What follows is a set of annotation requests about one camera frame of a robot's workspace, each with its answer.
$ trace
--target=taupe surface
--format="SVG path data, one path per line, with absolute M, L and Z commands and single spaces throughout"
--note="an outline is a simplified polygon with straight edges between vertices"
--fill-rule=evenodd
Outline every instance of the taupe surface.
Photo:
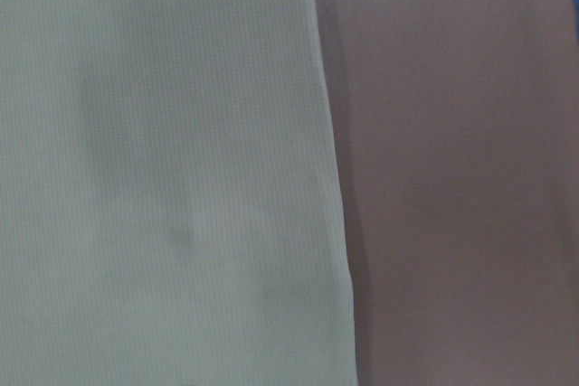
M 579 384 L 571 0 L 318 0 L 360 386 Z

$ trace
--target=light green fabric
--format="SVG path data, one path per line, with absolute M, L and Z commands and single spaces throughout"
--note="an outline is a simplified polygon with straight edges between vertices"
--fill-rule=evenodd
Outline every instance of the light green fabric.
M 0 0 L 0 384 L 353 386 L 313 0 Z

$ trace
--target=brown surface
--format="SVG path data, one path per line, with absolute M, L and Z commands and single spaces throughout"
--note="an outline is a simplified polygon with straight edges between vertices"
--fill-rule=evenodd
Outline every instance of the brown surface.
M 579 385 L 571 0 L 318 0 L 360 386 Z

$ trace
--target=pale green cloth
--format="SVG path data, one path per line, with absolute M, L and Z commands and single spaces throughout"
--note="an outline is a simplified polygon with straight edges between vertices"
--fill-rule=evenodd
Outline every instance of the pale green cloth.
M 0 0 L 0 385 L 353 386 L 313 0 Z

